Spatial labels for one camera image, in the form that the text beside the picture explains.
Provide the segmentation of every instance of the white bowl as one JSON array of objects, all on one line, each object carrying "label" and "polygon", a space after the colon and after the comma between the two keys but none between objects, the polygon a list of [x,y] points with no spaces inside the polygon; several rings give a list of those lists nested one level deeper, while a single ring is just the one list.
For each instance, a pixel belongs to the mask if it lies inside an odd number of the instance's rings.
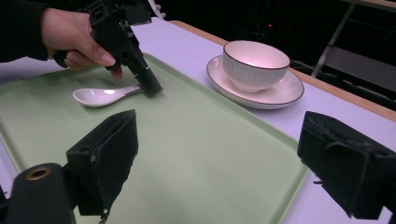
[{"label": "white bowl", "polygon": [[238,90],[227,78],[221,56],[210,60],[206,70],[216,90],[240,105],[259,109],[279,109],[294,104],[304,94],[303,82],[291,71],[286,72],[285,76],[272,88],[258,92],[245,92]]},{"label": "white bowl", "polygon": [[269,45],[236,40],[224,46],[222,63],[237,89],[257,92],[273,87],[285,76],[290,58]]}]

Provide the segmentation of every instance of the white plate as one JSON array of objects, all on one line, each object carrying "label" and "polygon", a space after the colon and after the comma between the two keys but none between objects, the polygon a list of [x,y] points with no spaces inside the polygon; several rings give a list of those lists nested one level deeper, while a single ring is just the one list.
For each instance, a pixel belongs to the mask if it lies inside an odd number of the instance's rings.
[{"label": "white plate", "polygon": [[240,105],[259,109],[278,109],[293,104],[304,94],[303,82],[291,71],[288,71],[274,87],[249,93],[238,90],[227,78],[221,56],[210,60],[206,70],[215,88]]}]

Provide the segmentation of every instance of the white table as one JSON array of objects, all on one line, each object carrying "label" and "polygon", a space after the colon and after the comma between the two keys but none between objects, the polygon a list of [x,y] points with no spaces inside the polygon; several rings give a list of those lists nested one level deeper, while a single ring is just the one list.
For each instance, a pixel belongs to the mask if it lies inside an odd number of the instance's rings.
[{"label": "white table", "polygon": [[[221,54],[221,45],[181,29],[168,21],[155,18],[153,23],[133,27],[133,30],[144,52],[159,58],[214,90],[207,76],[206,65],[212,58]],[[13,63],[0,64],[0,79],[9,74],[29,77],[59,69],[61,68],[53,61],[38,62],[24,58]],[[296,140],[300,137],[305,111],[314,111],[339,119],[385,147],[396,150],[396,123],[394,121],[380,117],[306,83],[304,86],[304,96],[289,107],[278,110],[250,108],[248,110]],[[10,172],[11,176],[15,175],[15,171],[12,173],[12,167],[9,167],[7,163],[2,145],[0,145],[0,157],[0,162],[3,163],[0,163],[2,170],[0,181],[3,186],[3,183],[9,183],[10,180],[4,178],[6,175],[2,165],[7,165],[8,174]],[[322,187],[312,183],[314,180],[317,179],[311,173],[284,223],[388,223],[390,212],[387,209],[384,209],[379,220],[357,220],[347,217]]]}]

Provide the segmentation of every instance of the table surface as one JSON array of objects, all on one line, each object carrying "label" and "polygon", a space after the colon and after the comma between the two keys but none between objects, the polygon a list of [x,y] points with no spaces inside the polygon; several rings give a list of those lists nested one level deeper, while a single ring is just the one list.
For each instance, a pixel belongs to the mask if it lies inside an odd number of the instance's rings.
[{"label": "table surface", "polygon": [[[206,65],[221,54],[222,45],[226,43],[224,40],[180,21],[168,22],[156,18],[151,24],[134,26],[133,30],[144,52],[214,90],[207,76]],[[54,61],[39,62],[23,58],[13,63],[0,63],[0,81],[34,77],[61,69]],[[305,112],[318,112],[339,119],[385,147],[396,150],[394,111],[310,76],[296,74],[304,82],[305,92],[295,104],[278,110],[247,110],[296,140],[300,137]],[[0,181],[2,187],[9,190],[10,181],[6,177],[11,178],[15,171],[1,144],[0,159]],[[390,211],[387,209],[384,209],[379,220],[347,217],[324,189],[312,183],[316,180],[314,174],[308,176],[284,223],[388,223]]]}]

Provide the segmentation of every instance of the dark background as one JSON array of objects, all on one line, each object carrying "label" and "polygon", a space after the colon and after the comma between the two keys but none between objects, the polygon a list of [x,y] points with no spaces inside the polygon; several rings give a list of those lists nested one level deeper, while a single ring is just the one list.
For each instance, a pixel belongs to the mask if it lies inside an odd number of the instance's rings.
[{"label": "dark background", "polygon": [[[156,0],[156,3],[163,7],[167,21],[184,21],[229,41],[254,40],[281,49],[292,59],[292,66],[306,74],[312,72],[349,6],[337,0]],[[335,46],[396,66],[396,13],[356,6]],[[353,85],[352,81],[358,83],[356,78],[326,66],[318,78],[396,109],[396,90],[384,91],[364,82]]]}]

